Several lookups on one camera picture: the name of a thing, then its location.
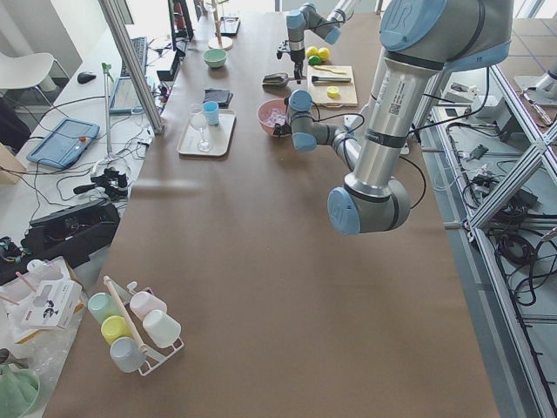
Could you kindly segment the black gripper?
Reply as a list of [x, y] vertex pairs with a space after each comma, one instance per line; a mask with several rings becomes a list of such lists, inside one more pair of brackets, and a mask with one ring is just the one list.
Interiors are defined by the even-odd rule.
[[288, 124], [275, 124], [273, 127], [273, 137], [282, 138], [291, 135], [291, 127]]
[[305, 46], [303, 41], [284, 40], [278, 45], [276, 56], [281, 59], [288, 55], [294, 62], [293, 76], [297, 84], [303, 79], [303, 63], [305, 61]]

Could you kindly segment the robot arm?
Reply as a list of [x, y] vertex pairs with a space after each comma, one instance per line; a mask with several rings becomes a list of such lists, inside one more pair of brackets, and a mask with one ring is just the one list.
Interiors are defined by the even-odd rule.
[[384, 232], [404, 224], [411, 210], [393, 169], [431, 77], [503, 61], [513, 23], [511, 1], [393, 1], [379, 27], [384, 53], [378, 64], [375, 104], [362, 139], [346, 125], [312, 118], [312, 96], [300, 89], [288, 99], [287, 121], [299, 152], [329, 145], [351, 167], [332, 189], [327, 211], [343, 234]]
[[297, 9], [285, 14], [287, 39], [277, 48], [277, 58], [288, 55], [293, 62], [293, 77], [297, 84], [304, 79], [305, 33], [311, 31], [328, 44], [335, 44], [339, 39], [340, 27], [353, 16], [359, 1], [338, 1], [326, 16], [317, 12], [314, 3], [304, 3]]

